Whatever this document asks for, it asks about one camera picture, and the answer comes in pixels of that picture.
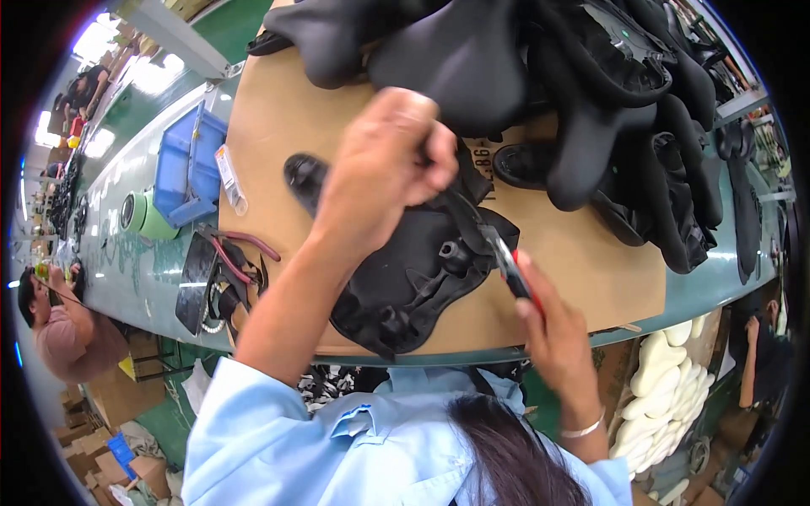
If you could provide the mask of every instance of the pink shirt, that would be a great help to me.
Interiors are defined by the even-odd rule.
[[[91,311],[96,324],[84,346],[64,306],[51,309],[45,327],[34,336],[36,351],[54,376],[68,384],[85,383],[115,367],[129,353],[121,332],[104,315]]]

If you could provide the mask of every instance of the workbench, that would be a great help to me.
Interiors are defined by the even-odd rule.
[[[85,304],[129,325],[183,342],[232,351],[226,332],[193,336],[174,316],[181,271],[188,251],[192,227],[182,228],[175,240],[150,242],[120,228],[118,214],[124,197],[154,184],[156,156],[163,129],[201,100],[217,117],[228,121],[230,97],[236,96],[240,76],[217,87],[202,85],[167,107],[117,153],[93,181],[87,192],[89,207],[79,256],[87,271]],[[759,194],[770,193],[753,166],[748,175]],[[707,313],[762,286],[776,276],[771,261],[771,242],[779,244],[778,204],[763,202],[760,265],[743,285],[737,271],[735,220],[731,183],[725,164],[720,176],[723,222],[714,234],[718,246],[692,273],[680,275],[667,270],[666,300],[662,314],[635,321],[641,332],[614,330],[591,336],[594,347],[648,334],[669,325]],[[217,224],[217,216],[205,218]],[[437,355],[402,355],[398,365],[434,366],[496,363],[524,358],[519,347]],[[384,365],[376,356],[322,356],[316,360],[333,364]]]

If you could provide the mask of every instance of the man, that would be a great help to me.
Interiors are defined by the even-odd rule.
[[[67,122],[73,121],[75,114],[71,113],[71,110],[78,110],[85,121],[90,117],[92,108],[107,87],[108,78],[109,70],[102,65],[96,65],[76,77],[76,80],[68,86],[67,94],[61,102],[64,104],[62,110],[65,112]]]
[[[73,279],[80,269],[79,264],[70,267]],[[28,267],[19,279],[18,304],[33,331],[36,352],[53,375],[69,385],[85,383],[126,358],[124,336],[109,318],[81,305],[73,293],[75,282],[67,282],[53,264],[48,278],[46,284]],[[49,287],[63,305],[51,307]]]
[[[766,316],[757,315],[759,291],[735,302],[731,309],[729,355],[742,371],[740,407],[777,397],[787,386],[793,344],[775,333],[779,304],[768,302]]]

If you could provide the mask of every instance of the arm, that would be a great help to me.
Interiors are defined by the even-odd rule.
[[[76,274],[76,266],[72,266],[70,270]],[[84,345],[87,346],[93,340],[96,323],[93,320],[93,314],[90,309],[82,306],[73,295],[73,285],[68,285],[65,281],[65,274],[62,269],[50,264],[48,266],[48,276],[51,282],[50,288],[55,291],[59,298],[65,305],[65,310],[73,321],[76,327],[76,338]]]
[[[381,91],[346,129],[309,238],[256,303],[234,359],[296,385],[335,301],[370,253],[391,237],[405,206],[426,202],[453,180],[455,136],[436,105],[412,91]],[[428,136],[429,168],[415,163]]]
[[[757,338],[759,336],[759,321],[751,317],[745,326],[748,333],[748,354],[745,356],[743,369],[743,382],[740,386],[740,407],[747,408],[754,403],[754,380],[757,376]]]
[[[107,83],[108,78],[109,78],[109,72],[107,70],[102,70],[99,73],[99,78],[98,78],[99,83],[96,86],[96,91],[93,92],[93,96],[90,99],[90,102],[87,103],[87,110],[88,111],[91,111],[92,108],[94,108],[94,104],[96,103],[96,100],[98,100],[98,98],[101,96],[101,94],[104,93],[104,84]]]
[[[603,416],[585,317],[560,298],[528,255],[522,252],[518,255],[518,266],[544,311],[541,314],[526,299],[515,303],[527,335],[526,349],[548,388],[560,398],[560,429],[582,431]],[[561,446],[586,464],[592,464],[608,458],[608,433],[604,423],[600,423],[587,435],[562,437]]]

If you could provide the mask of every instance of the worker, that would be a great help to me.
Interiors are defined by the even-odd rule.
[[[517,384],[478,369],[494,395],[476,391],[470,368],[391,368],[375,393],[308,416],[295,387],[338,294],[404,208],[456,175],[455,136],[436,115],[430,99],[387,88],[344,131],[309,236],[217,366],[188,441],[184,504],[632,503],[625,459],[608,460],[585,321],[525,253],[545,319],[529,300],[514,307],[560,398],[562,448],[528,426]]]
[[[758,307],[761,292],[756,290],[731,306],[728,354],[742,374],[740,407],[747,408],[766,399],[775,399],[790,378],[793,344],[776,334],[779,304],[771,300],[765,315]]]
[[[57,102],[65,113],[65,121],[72,122],[75,111],[86,121],[107,88],[108,79],[109,70],[103,65],[96,65],[76,76],[68,86],[67,93]]]
[[[81,265],[70,266],[71,278]],[[85,308],[74,293],[75,281],[66,281],[62,269],[48,265],[48,282],[28,267],[19,279],[17,302],[31,327],[34,347],[45,366],[69,385],[86,383],[127,357],[128,344],[106,316]],[[51,307],[49,289],[62,301]]]

